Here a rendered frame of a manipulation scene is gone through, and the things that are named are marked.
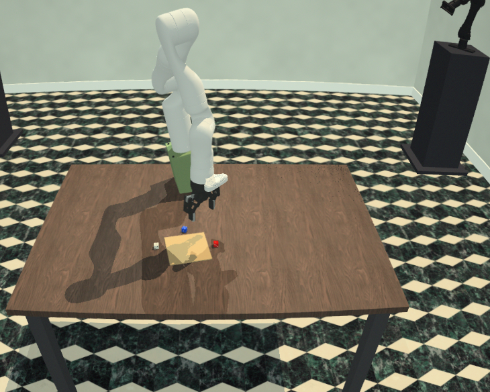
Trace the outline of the pale yellow mat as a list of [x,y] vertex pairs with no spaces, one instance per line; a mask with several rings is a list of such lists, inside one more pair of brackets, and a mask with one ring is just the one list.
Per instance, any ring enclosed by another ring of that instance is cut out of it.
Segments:
[[170,265],[212,260],[204,232],[164,240]]

